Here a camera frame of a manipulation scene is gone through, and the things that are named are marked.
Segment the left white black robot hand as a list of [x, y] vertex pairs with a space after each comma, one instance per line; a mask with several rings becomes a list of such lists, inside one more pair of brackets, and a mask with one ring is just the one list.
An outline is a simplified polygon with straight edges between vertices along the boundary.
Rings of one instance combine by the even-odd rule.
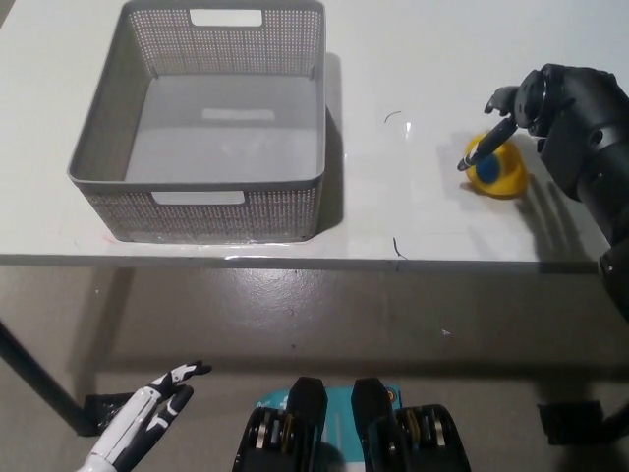
[[133, 470], [194, 395], [186, 381], [211, 371], [211, 366], [198, 360], [180, 365], [139, 388], [101, 434], [79, 471]]

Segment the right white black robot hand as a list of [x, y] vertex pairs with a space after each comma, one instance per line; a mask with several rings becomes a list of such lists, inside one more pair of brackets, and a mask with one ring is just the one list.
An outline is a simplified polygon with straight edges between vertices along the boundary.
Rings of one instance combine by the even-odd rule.
[[477, 166], [518, 129], [530, 129], [543, 111], [546, 89], [541, 70], [532, 71], [519, 86], [498, 88], [487, 101], [484, 113], [496, 111], [502, 120], [465, 153], [457, 170], [463, 172]]

